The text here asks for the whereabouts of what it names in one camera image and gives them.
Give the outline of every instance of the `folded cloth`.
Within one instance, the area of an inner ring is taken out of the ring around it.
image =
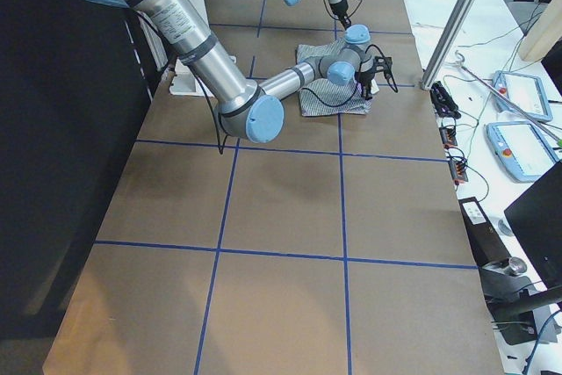
[[[342,50],[344,44],[344,39],[338,39],[326,46],[300,44],[297,47],[297,63],[312,56],[337,54]],[[299,92],[299,100],[300,112],[305,117],[329,116],[338,113],[367,114],[371,111],[372,101],[361,97],[361,87],[355,81],[351,81],[345,86],[339,86],[328,79],[318,79],[309,83]]]

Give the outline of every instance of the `blue-framed device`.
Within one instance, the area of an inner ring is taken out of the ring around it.
[[[551,107],[548,104],[541,78],[532,75],[517,74],[515,72],[497,71],[494,74],[494,88],[521,107],[532,118],[541,122],[552,120]],[[501,112],[511,110],[509,105],[494,98]]]
[[[558,161],[546,139],[528,120],[489,123],[486,135],[500,163],[517,182],[535,182]]]

